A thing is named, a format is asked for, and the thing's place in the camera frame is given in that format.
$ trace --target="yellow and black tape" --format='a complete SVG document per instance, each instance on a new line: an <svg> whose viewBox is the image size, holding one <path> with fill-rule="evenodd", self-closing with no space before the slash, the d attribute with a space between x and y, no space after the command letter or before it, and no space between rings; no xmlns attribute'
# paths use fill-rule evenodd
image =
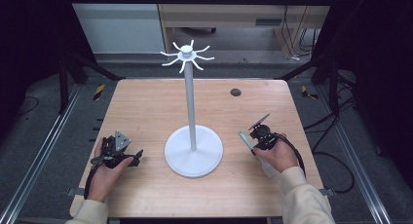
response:
<svg viewBox="0 0 413 224"><path fill-rule="evenodd" d="M104 89L104 85L99 85L96 89L96 93L94 94L94 100L99 100L100 95L102 94Z"/></svg>
<svg viewBox="0 0 413 224"><path fill-rule="evenodd" d="M307 92L307 88L305 86L301 87L301 94L303 96L307 96L307 97L312 98L312 99L319 99L319 96L317 94L309 94Z"/></svg>

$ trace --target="gray carpet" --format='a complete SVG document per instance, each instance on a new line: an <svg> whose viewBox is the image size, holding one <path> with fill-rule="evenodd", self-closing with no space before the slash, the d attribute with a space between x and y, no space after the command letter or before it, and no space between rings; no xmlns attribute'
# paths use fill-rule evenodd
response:
<svg viewBox="0 0 413 224"><path fill-rule="evenodd" d="M183 37L184 33L178 34L177 40L179 40L179 35ZM198 41L200 47L205 45L201 43L201 40ZM271 45L269 47L271 50L277 50L277 47ZM247 55L246 51L249 50L244 49L241 53ZM200 63L202 67L208 69L208 73L206 75L206 72L195 71L194 77L271 79L281 76L300 65L300 62L295 61L280 62L278 60L278 62L272 63L271 59L271 57L268 60L260 59L259 62L246 62L243 59L238 59L229 63L223 60ZM162 62L165 62L165 60L140 63L103 60L102 65L108 70L114 71L117 75L127 77L180 77L177 74L179 65L165 68L159 66L159 63ZM79 184L84 166L94 145L98 128L102 123L101 119L104 118L116 87L116 82L110 81L90 69L86 70L90 78L87 84L80 85L79 99L56 141L55 148L49 155L40 176L21 208L18 223L61 223L70 218L68 211L73 198L68 197L66 191L69 188L75 188ZM308 93L320 95L319 90L326 91L325 86L313 87L308 79L310 75L311 71L308 71L288 82L304 127L327 115L327 110L320 98L312 99L301 94L303 85L307 87ZM100 84L105 84L103 93L99 100L93 100L94 92ZM57 117L59 109L57 75L31 86L27 91L27 96L32 97L26 99L20 111L28 112L16 116L13 129L1 141L1 210L4 210L18 189ZM342 91L341 96L340 102L352 97L348 90ZM315 146L322 135L322 131L327 129L330 123L331 121L325 122L307 130L320 131L307 134L312 147ZM354 108L353 105L349 105L348 108L343 108L339 123L345 129L346 135L357 151L357 155L361 158L362 164L392 222L413 223L412 191L400 177L392 160L376 155L374 144L366 130L365 123L357 112L357 107ZM347 161L340 143L335 131L332 130L321 141L317 150L334 155L346 164ZM325 186L336 190L345 190L351 185L350 174L336 160L323 155L315 155L315 159ZM376 223L357 184L350 192L335 195L330 197L329 200L332 214L337 223ZM281 219L274 217L273 223L281 223Z"/></svg>

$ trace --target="gray floor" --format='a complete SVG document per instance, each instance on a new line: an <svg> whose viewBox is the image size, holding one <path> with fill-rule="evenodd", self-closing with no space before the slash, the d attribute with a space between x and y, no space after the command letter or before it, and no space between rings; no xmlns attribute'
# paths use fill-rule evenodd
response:
<svg viewBox="0 0 413 224"><path fill-rule="evenodd" d="M282 58L280 47L271 29L218 28L214 34L208 33L208 30L188 28L176 31L177 45L190 43L191 39L195 40L196 50L210 45L210 49L201 56L216 57L214 61L199 62L206 70L195 70L195 78L273 79L309 59L308 56L301 57L300 61ZM103 67L128 78L181 77L178 74L179 64L162 67L160 63L167 60L161 56L134 55L133 57L139 58L138 62L130 55L97 57ZM68 210L73 198L67 196L66 191L77 187L80 181L102 123L101 119L104 118L116 88L115 81L110 81L89 68L86 68L86 71L90 78L85 85L70 82L71 90L79 91L78 99L59 132L43 169L35 178L33 186L26 189L28 195L23 197L25 202L22 206L18 206L17 223L61 223L70 218ZM313 86L309 80L311 74L312 70L309 70L288 81L303 126L308 126L329 113L322 98L327 92L327 84ZM94 92L100 84L105 84L105 89L99 100L93 100ZM307 87L308 93L318 94L319 99L303 96L303 85ZM21 107L21 112L28 112L16 116L13 130L2 140L0 210L5 210L19 190L20 183L24 181L32 162L36 160L38 151L54 126L58 118L58 94L57 75L33 84L26 94L29 97ZM340 102L352 97L349 90L343 90L340 95ZM330 123L331 121L308 130L316 131L307 133L312 147ZM412 191L400 177L392 160L376 155L374 143L354 104L343 107L339 123L321 141L318 151L334 155L346 165L350 164L343 150L346 145L339 137L339 128L343 128L350 139L351 146L357 152L357 157L391 220L375 220L368 198L363 194L363 183L357 181L350 192L329 198L336 222L413 223ZM350 174L337 161L323 155L315 155L315 159L325 186L336 190L344 190L350 186ZM273 223L281 223L281 220L274 217Z"/></svg>

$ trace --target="white long sleeve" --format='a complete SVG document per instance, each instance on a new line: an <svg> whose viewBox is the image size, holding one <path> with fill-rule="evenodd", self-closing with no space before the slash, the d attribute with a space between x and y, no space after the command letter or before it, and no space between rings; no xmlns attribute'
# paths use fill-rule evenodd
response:
<svg viewBox="0 0 413 224"><path fill-rule="evenodd" d="M104 203L84 200L72 220L66 224L106 224L108 208Z"/></svg>
<svg viewBox="0 0 413 224"><path fill-rule="evenodd" d="M331 209L321 192L307 182L303 169L288 168L280 175L284 201L282 222L293 223L335 223Z"/></svg>

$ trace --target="horizontal black bar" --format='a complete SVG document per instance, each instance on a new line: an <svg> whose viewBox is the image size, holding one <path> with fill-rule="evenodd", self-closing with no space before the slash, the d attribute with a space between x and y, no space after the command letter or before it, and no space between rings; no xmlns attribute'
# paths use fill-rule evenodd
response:
<svg viewBox="0 0 413 224"><path fill-rule="evenodd" d="M210 5L282 5L333 6L349 3L344 0L64 0L89 4L210 4Z"/></svg>

